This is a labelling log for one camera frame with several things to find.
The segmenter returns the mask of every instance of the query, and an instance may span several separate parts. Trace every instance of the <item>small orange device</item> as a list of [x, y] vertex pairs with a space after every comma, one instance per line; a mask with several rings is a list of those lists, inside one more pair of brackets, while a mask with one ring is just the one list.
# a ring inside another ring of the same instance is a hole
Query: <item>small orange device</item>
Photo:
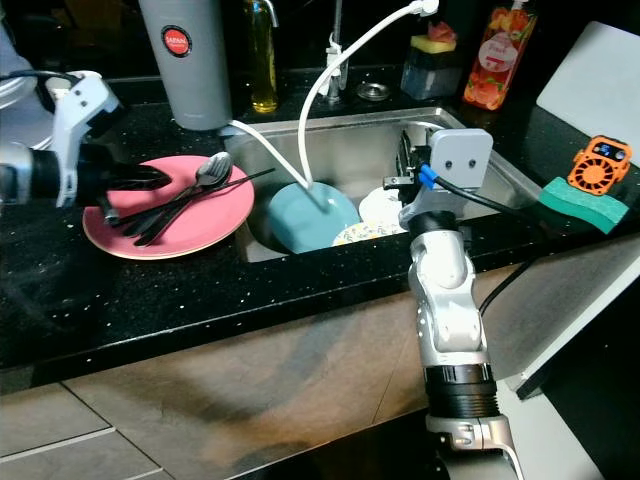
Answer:
[[615, 138], [598, 135], [573, 159], [569, 185], [593, 195], [604, 195], [631, 167], [631, 147]]

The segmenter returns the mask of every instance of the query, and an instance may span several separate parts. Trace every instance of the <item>teal bowl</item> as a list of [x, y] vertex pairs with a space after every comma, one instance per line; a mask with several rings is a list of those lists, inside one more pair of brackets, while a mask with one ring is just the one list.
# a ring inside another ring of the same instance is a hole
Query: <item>teal bowl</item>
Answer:
[[275, 237], [293, 253], [331, 247], [340, 232], [360, 222], [351, 200], [324, 183], [310, 191], [287, 185], [271, 199], [268, 218]]

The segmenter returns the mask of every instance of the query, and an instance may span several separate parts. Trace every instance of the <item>white tube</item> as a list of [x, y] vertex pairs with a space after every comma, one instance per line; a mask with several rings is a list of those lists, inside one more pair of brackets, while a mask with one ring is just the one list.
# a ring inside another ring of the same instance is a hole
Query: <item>white tube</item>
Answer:
[[[311, 105], [313, 101], [320, 91], [322, 84], [331, 76], [333, 71], [340, 67], [340, 65], [347, 60], [351, 55], [353, 55], [360, 47], [362, 47], [365, 43], [371, 40], [374, 36], [380, 33], [382, 30], [387, 28], [396, 20], [400, 18], [410, 15], [421, 13], [425, 10], [425, 3], [433, 3], [433, 2], [423, 2], [423, 1], [414, 1], [411, 2], [404, 8], [392, 13], [376, 26], [374, 26], [371, 30], [365, 33], [362, 37], [360, 37], [356, 42], [347, 48], [344, 52], [342, 52], [338, 57], [329, 65], [324, 72], [318, 77], [316, 83], [313, 84], [307, 98], [302, 106], [302, 111], [300, 112], [300, 120], [298, 123], [298, 151], [300, 153], [300, 163], [302, 163], [302, 171], [305, 176], [306, 183], [309, 185], [308, 188], [311, 188], [313, 185], [313, 177], [311, 176], [311, 169], [309, 168], [309, 158], [307, 157], [307, 143], [305, 140], [305, 129], [307, 124], [307, 117], [309, 116], [309, 111], [311, 110]], [[437, 9], [438, 2], [435, 2], [435, 9]]]
[[300, 112], [300, 120], [298, 123], [298, 151], [300, 153], [300, 163], [302, 164], [302, 171], [304, 177], [298, 173], [298, 171], [276, 150], [276, 148], [267, 140], [260, 132], [250, 127], [249, 125], [239, 122], [238, 120], [231, 120], [229, 125], [248, 133], [252, 137], [256, 138], [265, 148], [280, 162], [280, 164], [289, 172], [289, 174], [298, 182], [303, 188], [309, 190], [313, 186], [313, 177], [311, 175], [311, 169], [309, 168], [309, 158], [307, 157], [307, 143], [305, 140], [305, 129], [307, 123], [307, 117], [309, 116], [309, 110], [311, 110], [311, 104], [315, 99], [322, 84], [331, 76], [333, 71], [342, 65], [351, 55], [353, 55], [360, 47], [375, 37], [382, 30], [387, 28], [396, 20], [410, 15], [423, 13], [431, 15], [438, 9], [438, 0], [416, 0], [411, 2], [404, 8], [392, 13], [384, 20], [375, 25], [371, 30], [360, 37], [356, 42], [342, 52], [336, 59], [326, 68], [324, 72], [318, 77], [316, 83], [313, 84], [307, 98], [305, 99], [302, 111]]
[[246, 123], [239, 122], [238, 120], [231, 120], [229, 122], [229, 125], [231, 125], [232, 127], [236, 127], [237, 129], [242, 130], [245, 133], [248, 133], [256, 140], [258, 140], [262, 145], [265, 146], [269, 153], [271, 153], [271, 155], [273, 155], [275, 159], [280, 162], [280, 165], [282, 165], [285, 170], [291, 174], [296, 182], [298, 182], [303, 188], [306, 188], [307, 190], [311, 188], [311, 184], [309, 184], [302, 177], [302, 175], [300, 175], [298, 171], [289, 162], [287, 162], [287, 160], [280, 154], [280, 152], [276, 150], [276, 148], [269, 142], [269, 140], [264, 138], [264, 135], [258, 132], [255, 128], [250, 127]]

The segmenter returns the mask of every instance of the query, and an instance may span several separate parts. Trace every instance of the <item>sink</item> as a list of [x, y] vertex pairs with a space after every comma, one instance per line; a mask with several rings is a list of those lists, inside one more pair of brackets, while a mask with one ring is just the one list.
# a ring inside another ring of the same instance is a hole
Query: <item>sink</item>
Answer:
[[[439, 107], [313, 119], [307, 125], [307, 150], [314, 180], [333, 185], [356, 207], [369, 192], [382, 185], [383, 177], [396, 175], [395, 158], [403, 130], [416, 146], [425, 144], [425, 129], [465, 128]], [[302, 171], [297, 120], [252, 126], [298, 171]], [[260, 262], [288, 255], [271, 232], [267, 207], [278, 190], [293, 182], [292, 178], [258, 141], [248, 135], [228, 137], [225, 146], [236, 164], [248, 173], [271, 167], [276, 169], [253, 180], [255, 205], [247, 221], [236, 232], [242, 257], [248, 262]], [[484, 183], [477, 193], [512, 208], [523, 208], [535, 203], [540, 187], [493, 151]], [[496, 213], [474, 203], [467, 203], [463, 212], [464, 218]]]

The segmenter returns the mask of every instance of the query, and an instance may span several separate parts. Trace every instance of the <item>sponge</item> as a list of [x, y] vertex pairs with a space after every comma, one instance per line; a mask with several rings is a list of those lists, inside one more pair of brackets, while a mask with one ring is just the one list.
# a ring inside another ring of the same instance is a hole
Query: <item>sponge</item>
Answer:
[[430, 40], [428, 35], [414, 35], [411, 37], [411, 46], [425, 53], [451, 52], [456, 49], [456, 42], [436, 42]]
[[629, 210], [629, 207], [613, 197], [598, 197], [583, 192], [560, 177], [544, 187], [539, 201], [552, 210], [589, 222], [604, 233], [609, 233]]

